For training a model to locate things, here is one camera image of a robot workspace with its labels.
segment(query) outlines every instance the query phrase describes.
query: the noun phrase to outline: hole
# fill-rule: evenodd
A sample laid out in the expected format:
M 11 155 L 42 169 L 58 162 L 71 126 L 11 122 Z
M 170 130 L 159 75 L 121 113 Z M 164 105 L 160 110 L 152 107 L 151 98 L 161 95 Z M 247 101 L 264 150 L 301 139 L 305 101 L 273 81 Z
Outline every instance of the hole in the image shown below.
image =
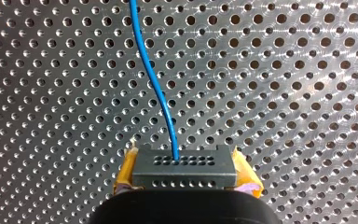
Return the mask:
M 217 17 L 215 16 L 210 16 L 208 18 L 208 23 L 211 24 L 211 25 L 216 25 L 217 24 Z
M 259 15 L 259 14 L 255 15 L 254 16 L 254 23 L 260 24 L 261 22 L 263 22 L 263 16 Z
M 278 23 L 285 23 L 286 20 L 287 20 L 287 17 L 286 17 L 286 15 L 284 15 L 284 14 L 280 14 L 280 15 L 278 15 L 278 17 L 277 17 L 277 22 L 278 22 Z
M 348 21 L 351 23 L 356 23 L 358 22 L 358 14 L 357 13 L 352 13 L 349 17 L 348 17 Z
M 186 18 L 186 22 L 187 22 L 188 25 L 194 25 L 194 23 L 196 23 L 196 18 L 193 17 L 193 16 L 188 16 Z
M 310 21 L 310 15 L 309 14 L 303 14 L 301 17 L 300 17 L 300 21 L 302 23 L 308 23 Z

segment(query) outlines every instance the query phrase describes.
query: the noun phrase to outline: cable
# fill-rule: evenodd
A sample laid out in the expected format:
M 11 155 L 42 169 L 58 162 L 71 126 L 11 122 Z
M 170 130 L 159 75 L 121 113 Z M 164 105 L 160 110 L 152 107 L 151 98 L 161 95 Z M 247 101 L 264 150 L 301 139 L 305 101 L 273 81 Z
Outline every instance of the cable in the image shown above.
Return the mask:
M 164 114 L 165 121 L 167 122 L 168 132 L 170 133 L 172 156 L 174 160 L 179 160 L 179 149 L 175 135 L 175 127 L 173 126 L 170 109 L 168 108 L 167 101 L 165 100 L 164 94 L 162 93 L 161 87 L 158 84 L 158 79 L 153 71 L 152 65 L 150 64 L 149 57 L 145 48 L 144 39 L 141 34 L 141 27 L 139 25 L 138 12 L 136 6 L 136 0 L 130 0 L 130 13 L 132 19 L 132 29 L 135 36 L 136 44 L 138 45 L 139 53 L 141 54 L 142 62 L 144 63 L 147 74 L 149 75 L 153 89 L 156 92 L 159 104 L 161 105 L 162 113 Z

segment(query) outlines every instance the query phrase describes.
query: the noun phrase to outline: metal surface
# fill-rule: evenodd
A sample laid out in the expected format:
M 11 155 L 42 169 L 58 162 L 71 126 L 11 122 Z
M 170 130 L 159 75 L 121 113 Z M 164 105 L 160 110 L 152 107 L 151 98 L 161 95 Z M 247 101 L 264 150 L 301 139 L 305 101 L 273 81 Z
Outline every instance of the metal surface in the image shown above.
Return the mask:
M 183 150 L 173 161 L 169 150 L 140 147 L 132 184 L 146 189 L 223 189 L 236 186 L 236 171 L 228 146 L 216 150 Z
M 169 148 L 123 2 L 0 1 L 0 223 L 86 223 L 131 137 Z M 139 7 L 181 149 L 238 145 L 283 223 L 358 223 L 358 1 Z

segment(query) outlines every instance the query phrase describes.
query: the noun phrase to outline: silver background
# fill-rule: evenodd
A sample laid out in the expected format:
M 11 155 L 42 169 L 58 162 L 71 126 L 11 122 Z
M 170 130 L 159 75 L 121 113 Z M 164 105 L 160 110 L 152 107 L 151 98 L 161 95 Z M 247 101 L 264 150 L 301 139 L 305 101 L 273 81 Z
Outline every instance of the silver background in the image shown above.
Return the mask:
M 138 2 L 181 149 L 237 145 L 283 223 L 358 223 L 358 1 Z M 86 223 L 131 137 L 171 147 L 128 8 L 0 1 L 0 223 Z

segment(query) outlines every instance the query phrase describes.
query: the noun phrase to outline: gray metal cover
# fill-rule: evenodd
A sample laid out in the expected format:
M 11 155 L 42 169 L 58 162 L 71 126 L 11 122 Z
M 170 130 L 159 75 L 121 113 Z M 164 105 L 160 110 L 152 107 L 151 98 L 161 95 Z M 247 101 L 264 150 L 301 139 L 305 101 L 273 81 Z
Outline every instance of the gray metal cover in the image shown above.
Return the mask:
M 0 223 L 86 223 L 133 136 L 170 148 L 126 2 L 0 1 Z M 238 145 L 283 223 L 358 223 L 358 1 L 138 2 L 181 149 Z
M 182 150 L 178 161 L 169 150 L 141 146 L 132 184 L 145 189 L 224 189 L 235 187 L 237 174 L 228 146 Z

